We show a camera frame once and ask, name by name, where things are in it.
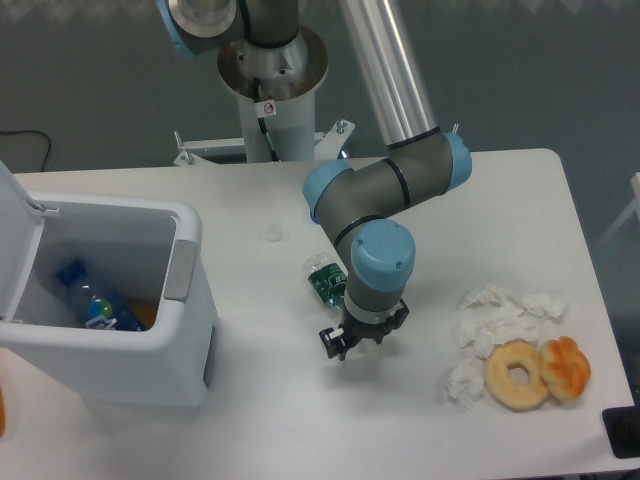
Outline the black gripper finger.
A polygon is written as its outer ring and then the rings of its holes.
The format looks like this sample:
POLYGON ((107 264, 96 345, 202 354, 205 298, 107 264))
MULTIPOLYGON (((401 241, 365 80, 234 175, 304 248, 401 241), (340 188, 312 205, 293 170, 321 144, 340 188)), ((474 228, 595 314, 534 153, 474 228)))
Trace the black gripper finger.
POLYGON ((380 345, 387 335, 402 326, 409 313, 408 306, 403 299, 400 299, 398 304, 387 313, 384 320, 376 325, 373 336, 374 342, 380 345))
POLYGON ((329 359, 338 358, 344 361, 347 352, 357 345, 358 337, 342 327, 321 330, 319 332, 320 341, 329 359))

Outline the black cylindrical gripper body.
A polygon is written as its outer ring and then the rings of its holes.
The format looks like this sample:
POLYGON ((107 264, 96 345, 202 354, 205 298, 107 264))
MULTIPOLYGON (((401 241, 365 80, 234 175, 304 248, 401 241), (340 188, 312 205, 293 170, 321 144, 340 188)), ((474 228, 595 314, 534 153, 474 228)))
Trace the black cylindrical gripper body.
POLYGON ((341 327, 357 336, 359 343, 362 339, 373 340, 377 324, 379 323, 369 324, 362 322, 356 319, 348 310, 346 310, 344 320, 341 323, 341 327))

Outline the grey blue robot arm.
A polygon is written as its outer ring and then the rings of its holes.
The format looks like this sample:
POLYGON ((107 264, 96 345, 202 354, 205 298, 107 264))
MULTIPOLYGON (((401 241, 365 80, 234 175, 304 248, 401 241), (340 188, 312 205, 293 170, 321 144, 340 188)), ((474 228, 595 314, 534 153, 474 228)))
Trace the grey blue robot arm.
POLYGON ((343 1, 346 22, 388 154, 359 170, 323 156, 315 140, 315 93, 327 50, 299 19, 295 1, 161 1, 174 47, 210 50, 235 95, 250 162, 320 164, 302 192, 348 275, 340 324, 321 332, 329 357, 360 341, 381 342, 408 310, 402 294, 415 242, 393 216, 467 181, 472 159, 462 139, 438 126, 393 1, 343 1))

